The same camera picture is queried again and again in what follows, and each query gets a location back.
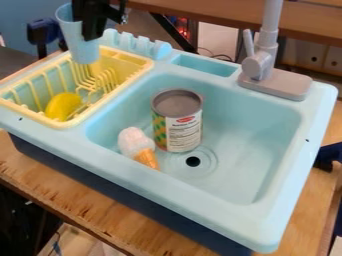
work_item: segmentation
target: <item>drain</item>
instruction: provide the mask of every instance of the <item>drain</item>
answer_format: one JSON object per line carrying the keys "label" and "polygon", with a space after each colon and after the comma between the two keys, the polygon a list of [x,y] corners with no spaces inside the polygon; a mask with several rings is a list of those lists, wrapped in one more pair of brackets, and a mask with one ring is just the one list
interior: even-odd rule
{"label": "drain", "polygon": [[197,167],[201,164],[201,159],[199,159],[197,156],[190,156],[186,159],[185,162],[190,167]]}
{"label": "drain", "polygon": [[217,162],[217,157],[212,150],[199,146],[191,152],[168,153],[162,166],[163,172],[183,181],[193,182],[214,172]]}

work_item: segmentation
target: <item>light blue cup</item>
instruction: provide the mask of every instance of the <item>light blue cup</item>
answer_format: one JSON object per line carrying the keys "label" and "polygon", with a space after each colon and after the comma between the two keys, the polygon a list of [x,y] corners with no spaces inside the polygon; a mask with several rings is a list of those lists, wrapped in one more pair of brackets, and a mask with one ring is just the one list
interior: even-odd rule
{"label": "light blue cup", "polygon": [[99,40],[84,41],[82,21],[73,21],[71,3],[60,6],[56,18],[62,29],[72,58],[80,64],[90,64],[99,58]]}

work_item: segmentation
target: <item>can lid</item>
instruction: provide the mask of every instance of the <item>can lid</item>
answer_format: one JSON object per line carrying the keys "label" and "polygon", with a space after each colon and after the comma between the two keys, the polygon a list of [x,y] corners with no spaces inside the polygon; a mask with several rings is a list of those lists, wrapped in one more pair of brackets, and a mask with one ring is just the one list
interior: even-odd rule
{"label": "can lid", "polygon": [[178,118],[195,114],[202,103],[202,97],[193,91],[170,89],[155,95],[151,107],[159,115]]}

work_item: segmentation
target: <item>can label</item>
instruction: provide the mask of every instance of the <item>can label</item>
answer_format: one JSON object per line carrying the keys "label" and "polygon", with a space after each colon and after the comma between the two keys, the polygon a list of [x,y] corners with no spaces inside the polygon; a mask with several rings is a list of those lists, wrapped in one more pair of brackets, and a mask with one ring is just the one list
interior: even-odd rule
{"label": "can label", "polygon": [[153,115],[154,136],[158,147],[170,152],[185,152],[201,143],[202,110],[181,118]]}

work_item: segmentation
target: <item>faucet handle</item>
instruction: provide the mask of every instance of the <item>faucet handle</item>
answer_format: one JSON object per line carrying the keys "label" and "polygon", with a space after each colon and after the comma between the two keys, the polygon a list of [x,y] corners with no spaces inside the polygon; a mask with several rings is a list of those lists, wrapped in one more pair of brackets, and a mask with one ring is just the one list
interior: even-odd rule
{"label": "faucet handle", "polygon": [[254,55],[254,42],[253,42],[251,30],[245,29],[242,33],[242,36],[243,36],[243,41],[245,44],[247,57],[252,57]]}
{"label": "faucet handle", "polygon": [[265,51],[257,51],[254,55],[243,60],[242,70],[251,79],[260,81],[269,75],[267,68],[271,65],[271,62],[271,54]]}

